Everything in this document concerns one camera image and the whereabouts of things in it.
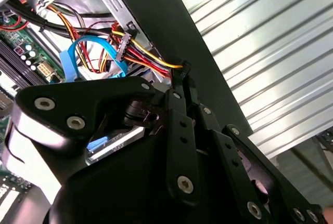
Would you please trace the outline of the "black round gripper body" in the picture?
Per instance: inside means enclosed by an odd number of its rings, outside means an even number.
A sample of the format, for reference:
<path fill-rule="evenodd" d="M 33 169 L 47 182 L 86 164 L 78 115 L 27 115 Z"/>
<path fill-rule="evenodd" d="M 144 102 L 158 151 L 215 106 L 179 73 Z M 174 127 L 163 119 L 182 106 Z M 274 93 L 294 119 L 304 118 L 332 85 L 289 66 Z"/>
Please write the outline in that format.
<path fill-rule="evenodd" d="M 49 211 L 50 223 L 241 223 L 226 178 L 197 153 L 201 196 L 189 207 L 165 183 L 165 146 L 145 138 L 71 176 Z"/>

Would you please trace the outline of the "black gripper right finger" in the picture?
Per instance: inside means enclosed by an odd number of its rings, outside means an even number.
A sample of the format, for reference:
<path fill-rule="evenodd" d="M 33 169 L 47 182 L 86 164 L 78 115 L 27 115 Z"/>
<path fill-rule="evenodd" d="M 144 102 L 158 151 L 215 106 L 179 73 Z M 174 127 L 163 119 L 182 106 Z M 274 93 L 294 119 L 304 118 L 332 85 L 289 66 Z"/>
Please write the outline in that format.
<path fill-rule="evenodd" d="M 228 223 L 326 223 L 311 204 L 235 125 L 221 128 L 212 110 L 200 103 L 195 82 L 186 80 L 188 112 L 194 116 L 200 147 L 217 166 L 215 186 L 225 195 Z"/>

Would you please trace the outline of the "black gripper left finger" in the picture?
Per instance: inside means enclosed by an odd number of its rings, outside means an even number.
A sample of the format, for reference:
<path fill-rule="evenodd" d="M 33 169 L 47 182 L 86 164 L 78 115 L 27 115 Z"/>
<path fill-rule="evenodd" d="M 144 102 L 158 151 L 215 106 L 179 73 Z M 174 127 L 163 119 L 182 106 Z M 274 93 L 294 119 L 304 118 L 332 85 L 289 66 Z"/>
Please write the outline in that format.
<path fill-rule="evenodd" d="M 89 142 L 142 127 L 144 135 L 87 163 Z M 53 202 L 61 188 L 87 196 L 162 193 L 184 205 L 199 201 L 193 122 L 178 80 L 162 92 L 141 77 L 28 87 L 12 107 L 4 162 Z"/>

